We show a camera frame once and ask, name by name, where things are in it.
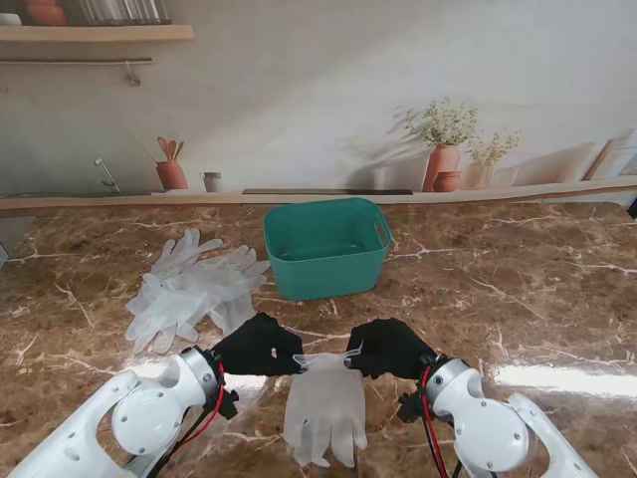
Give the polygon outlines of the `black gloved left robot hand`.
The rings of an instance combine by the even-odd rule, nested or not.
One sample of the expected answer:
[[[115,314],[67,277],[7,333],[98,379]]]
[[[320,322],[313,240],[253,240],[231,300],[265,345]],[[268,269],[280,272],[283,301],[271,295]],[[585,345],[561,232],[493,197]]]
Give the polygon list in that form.
[[[281,376],[301,372],[294,356],[302,355],[300,337],[267,314],[257,314],[212,348],[225,371],[237,375]]]

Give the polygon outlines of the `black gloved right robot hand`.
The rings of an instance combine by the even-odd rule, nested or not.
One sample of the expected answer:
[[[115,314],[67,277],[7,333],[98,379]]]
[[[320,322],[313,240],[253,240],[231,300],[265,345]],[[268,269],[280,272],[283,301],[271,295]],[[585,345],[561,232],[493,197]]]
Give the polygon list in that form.
[[[354,327],[346,350],[359,350],[359,354],[346,358],[345,366],[372,379],[390,373],[416,380],[425,366],[437,358],[428,345],[397,319],[377,319]]]

